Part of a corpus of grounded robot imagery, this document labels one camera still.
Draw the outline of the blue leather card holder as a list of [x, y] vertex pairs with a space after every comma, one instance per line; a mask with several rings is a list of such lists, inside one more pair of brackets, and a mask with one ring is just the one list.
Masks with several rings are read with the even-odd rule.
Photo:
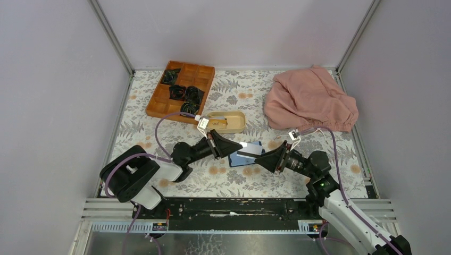
[[230, 167], [247, 166], [255, 164], [255, 159], [265, 153], [260, 141], [256, 142], [239, 142], [242, 149], [233, 152], [228, 156]]

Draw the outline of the white card with stripe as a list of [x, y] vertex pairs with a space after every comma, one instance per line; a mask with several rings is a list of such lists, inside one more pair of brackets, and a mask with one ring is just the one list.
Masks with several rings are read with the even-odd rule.
[[242, 148], [237, 151], [237, 156], [244, 158], [258, 158], [263, 153], [260, 142], [240, 142]]

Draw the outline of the gold credit card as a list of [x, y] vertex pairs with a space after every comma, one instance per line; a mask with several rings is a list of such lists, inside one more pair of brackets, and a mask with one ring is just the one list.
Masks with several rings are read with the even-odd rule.
[[225, 118], [223, 119], [211, 118], [208, 121], [207, 127], [209, 129], [226, 129], [227, 125], [228, 122]]

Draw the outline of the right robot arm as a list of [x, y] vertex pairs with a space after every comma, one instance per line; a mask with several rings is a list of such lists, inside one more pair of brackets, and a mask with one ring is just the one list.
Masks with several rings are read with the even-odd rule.
[[411, 246], [402, 235], [394, 236], [359, 209], [331, 176], [331, 165], [324, 151], [307, 158], [284, 142], [255, 162], [274, 173], [290, 169], [310, 180], [305, 197], [310, 211], [332, 225], [359, 254], [411, 254]]

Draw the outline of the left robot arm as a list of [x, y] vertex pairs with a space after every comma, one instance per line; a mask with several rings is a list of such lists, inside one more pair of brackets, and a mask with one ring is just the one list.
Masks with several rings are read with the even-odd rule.
[[163, 202], [163, 196], [150, 185], [152, 179], [182, 182], [193, 171], [190, 164], [208, 156], [222, 159], [242, 148], [240, 143], [222, 137], [215, 130], [207, 132], [192, 146], [178, 142], [170, 159], [148, 154], [141, 146], [135, 145], [108, 163], [99, 177], [107, 197], [153, 210]]

